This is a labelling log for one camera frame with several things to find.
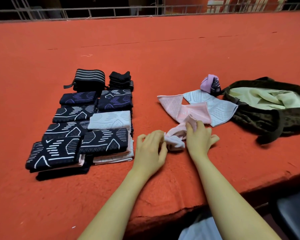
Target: person's right hand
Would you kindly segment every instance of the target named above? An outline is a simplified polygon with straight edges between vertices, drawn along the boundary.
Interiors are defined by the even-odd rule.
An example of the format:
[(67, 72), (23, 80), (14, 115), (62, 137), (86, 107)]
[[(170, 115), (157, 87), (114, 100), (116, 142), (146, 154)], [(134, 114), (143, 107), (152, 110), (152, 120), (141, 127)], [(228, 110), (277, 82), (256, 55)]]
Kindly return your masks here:
[(205, 128), (202, 121), (197, 121), (197, 130), (194, 132), (192, 126), (186, 123), (187, 148), (192, 160), (207, 158), (210, 147), (220, 140), (217, 135), (211, 135), (211, 128)]

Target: metal rack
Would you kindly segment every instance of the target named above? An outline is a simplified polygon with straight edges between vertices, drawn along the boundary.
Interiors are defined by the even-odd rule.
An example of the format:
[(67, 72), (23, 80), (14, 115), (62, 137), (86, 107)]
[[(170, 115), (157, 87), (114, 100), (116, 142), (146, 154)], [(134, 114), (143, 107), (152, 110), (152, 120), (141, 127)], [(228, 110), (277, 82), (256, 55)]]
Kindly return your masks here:
[[(14, 9), (0, 10), (1, 13), (14, 13), (17, 18), (0, 22), (25, 22), (43, 20), (87, 20), (87, 19), (108, 19), (108, 18), (133, 18), (153, 16), (179, 16), (179, 15), (205, 15), (205, 14), (228, 14), (228, 13), (255, 13), (255, 12), (290, 12), (300, 11), (300, 3), (251, 3), (249, 0), (236, 4), (222, 5), (159, 5), (153, 6), (130, 6), (130, 7), (83, 7), (83, 8), (33, 8), (27, 0), (11, 0)], [(134, 15), (118, 15), (116, 10), (129, 9)], [(140, 10), (154, 9), (153, 15), (140, 15)], [(93, 16), (94, 10), (112, 10), (111, 16)], [(69, 11), (86, 11), (84, 17), (69, 17)]]

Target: person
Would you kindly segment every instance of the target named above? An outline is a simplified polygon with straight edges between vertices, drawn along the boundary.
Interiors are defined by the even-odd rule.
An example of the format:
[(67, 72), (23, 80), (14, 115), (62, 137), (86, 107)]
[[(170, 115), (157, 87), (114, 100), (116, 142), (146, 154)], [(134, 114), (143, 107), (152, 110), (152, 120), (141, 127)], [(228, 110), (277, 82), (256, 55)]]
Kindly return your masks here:
[[(208, 158), (208, 150), (219, 140), (197, 121), (194, 132), (187, 123), (186, 145), (199, 172), (212, 216), (223, 240), (275, 240), (276, 232), (232, 187)], [(140, 135), (132, 169), (79, 237), (80, 240), (122, 239), (135, 201), (148, 179), (164, 165), (167, 145), (163, 131)]]

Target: metal railing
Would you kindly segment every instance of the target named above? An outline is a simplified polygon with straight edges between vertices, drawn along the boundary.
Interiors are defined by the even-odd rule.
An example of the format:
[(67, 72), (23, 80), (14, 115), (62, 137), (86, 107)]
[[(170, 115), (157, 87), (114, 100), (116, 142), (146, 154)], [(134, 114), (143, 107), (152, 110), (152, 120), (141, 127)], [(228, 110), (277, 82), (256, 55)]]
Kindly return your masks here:
[[(40, 8), (30, 7), (27, 0), (11, 0), (15, 9), (0, 10), (0, 22), (40, 21), (40, 20), (84, 20), (107, 18), (132, 18), (153, 16), (177, 15), (204, 15), (228, 13), (255, 13), (255, 12), (284, 12), (300, 11), (300, 3), (251, 3), (249, 0), (236, 4), (222, 5), (159, 5), (155, 6), (130, 6), (130, 7), (82, 7), (82, 8)], [(120, 10), (129, 10), (130, 15), (119, 15)], [(151, 9), (152, 15), (140, 13), (142, 10)], [(108, 15), (95, 15), (96, 11), (107, 10)], [(68, 14), (80, 11), (79, 17), (70, 17)]]

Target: red table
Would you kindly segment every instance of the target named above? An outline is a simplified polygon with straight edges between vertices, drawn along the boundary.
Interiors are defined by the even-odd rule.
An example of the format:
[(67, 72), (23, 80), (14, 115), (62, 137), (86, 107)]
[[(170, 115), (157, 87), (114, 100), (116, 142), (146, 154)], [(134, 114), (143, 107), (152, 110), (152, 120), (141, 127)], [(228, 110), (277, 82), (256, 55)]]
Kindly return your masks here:
[[(132, 167), (42, 182), (25, 170), (77, 68), (129, 70), (135, 136), (168, 131), (177, 123), (156, 96), (196, 90), (207, 74), (222, 88), (262, 76), (300, 85), (300, 13), (0, 24), (0, 239), (76, 239)], [(300, 135), (259, 147), (232, 122), (213, 132), (220, 141), (210, 159), (240, 193), (300, 175)], [(170, 153), (139, 195), (127, 235), (206, 203), (187, 152)]]

